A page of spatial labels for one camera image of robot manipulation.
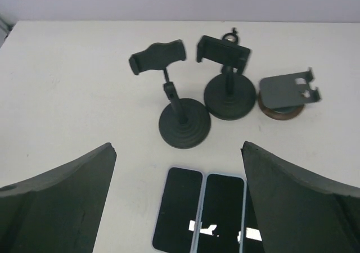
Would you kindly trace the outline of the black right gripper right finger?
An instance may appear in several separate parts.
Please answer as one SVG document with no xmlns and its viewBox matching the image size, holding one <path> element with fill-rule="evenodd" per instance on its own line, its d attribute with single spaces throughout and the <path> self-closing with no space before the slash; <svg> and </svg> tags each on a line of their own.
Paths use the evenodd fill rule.
<svg viewBox="0 0 360 253">
<path fill-rule="evenodd" d="M 244 142 L 244 169 L 265 252 L 359 252 L 359 188 Z"/>
</svg>

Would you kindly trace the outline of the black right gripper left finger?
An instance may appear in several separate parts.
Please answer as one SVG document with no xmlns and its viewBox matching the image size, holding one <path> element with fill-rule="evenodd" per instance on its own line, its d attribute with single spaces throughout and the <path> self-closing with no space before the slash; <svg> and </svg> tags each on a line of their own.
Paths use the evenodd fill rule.
<svg viewBox="0 0 360 253">
<path fill-rule="evenodd" d="M 115 162 L 105 143 L 1 187 L 1 252 L 92 252 Z"/>
</svg>

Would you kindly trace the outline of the black cased smartphone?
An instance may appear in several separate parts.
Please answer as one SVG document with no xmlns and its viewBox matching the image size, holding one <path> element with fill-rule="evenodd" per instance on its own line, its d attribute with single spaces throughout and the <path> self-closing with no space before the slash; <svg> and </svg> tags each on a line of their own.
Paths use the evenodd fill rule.
<svg viewBox="0 0 360 253">
<path fill-rule="evenodd" d="M 245 202 L 244 234 L 241 235 L 241 244 L 241 252 L 265 253 L 253 202 L 248 188 L 246 191 Z"/>
</svg>

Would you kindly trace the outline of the light blue smartphone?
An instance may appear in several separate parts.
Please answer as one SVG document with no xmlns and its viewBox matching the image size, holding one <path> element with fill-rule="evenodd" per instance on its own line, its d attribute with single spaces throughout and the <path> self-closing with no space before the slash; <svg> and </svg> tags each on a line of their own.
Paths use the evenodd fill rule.
<svg viewBox="0 0 360 253">
<path fill-rule="evenodd" d="M 240 177 L 207 176 L 197 252 L 240 252 L 244 187 Z"/>
</svg>

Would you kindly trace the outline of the brown base phone stand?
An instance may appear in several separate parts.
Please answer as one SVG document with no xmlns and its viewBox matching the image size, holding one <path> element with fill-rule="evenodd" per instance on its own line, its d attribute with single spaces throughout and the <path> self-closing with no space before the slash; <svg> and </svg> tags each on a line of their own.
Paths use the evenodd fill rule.
<svg viewBox="0 0 360 253">
<path fill-rule="evenodd" d="M 305 106 L 322 98 L 319 89 L 311 88 L 312 68 L 307 71 L 270 76 L 260 80 L 258 105 L 267 117 L 286 121 L 301 114 Z"/>
</svg>

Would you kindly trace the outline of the lavender smartphone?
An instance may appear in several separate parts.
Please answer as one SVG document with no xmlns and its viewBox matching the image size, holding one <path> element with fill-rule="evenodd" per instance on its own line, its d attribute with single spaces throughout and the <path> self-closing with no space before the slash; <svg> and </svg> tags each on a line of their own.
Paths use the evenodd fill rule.
<svg viewBox="0 0 360 253">
<path fill-rule="evenodd" d="M 169 169 L 152 238 L 161 252 L 190 252 L 197 219 L 203 174 L 197 170 Z"/>
</svg>

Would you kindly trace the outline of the black clamp phone stand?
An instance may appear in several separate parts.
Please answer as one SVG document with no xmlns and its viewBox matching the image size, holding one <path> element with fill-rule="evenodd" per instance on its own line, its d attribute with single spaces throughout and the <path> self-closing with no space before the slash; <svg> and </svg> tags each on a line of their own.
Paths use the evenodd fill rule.
<svg viewBox="0 0 360 253">
<path fill-rule="evenodd" d="M 236 28 L 221 39 L 203 35 L 197 44 L 196 61 L 204 59 L 222 65 L 219 75 L 204 90 L 208 111 L 222 120 L 238 120 L 254 107 L 257 93 L 254 84 L 243 75 L 251 49 L 240 45 Z"/>
</svg>

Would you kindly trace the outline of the black round base phone stand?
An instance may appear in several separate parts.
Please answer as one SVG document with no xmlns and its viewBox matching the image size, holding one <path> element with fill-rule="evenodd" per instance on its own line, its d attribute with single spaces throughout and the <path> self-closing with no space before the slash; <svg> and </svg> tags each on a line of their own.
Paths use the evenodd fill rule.
<svg viewBox="0 0 360 253">
<path fill-rule="evenodd" d="M 167 67 L 186 60 L 182 40 L 169 43 L 153 43 L 129 58 L 134 75 L 149 70 L 162 71 L 165 83 L 163 90 L 170 101 L 159 118 L 159 132 L 162 139 L 178 149 L 189 149 L 202 143 L 211 128 L 211 118 L 206 107 L 192 98 L 179 98 L 176 87 L 169 79 Z"/>
</svg>

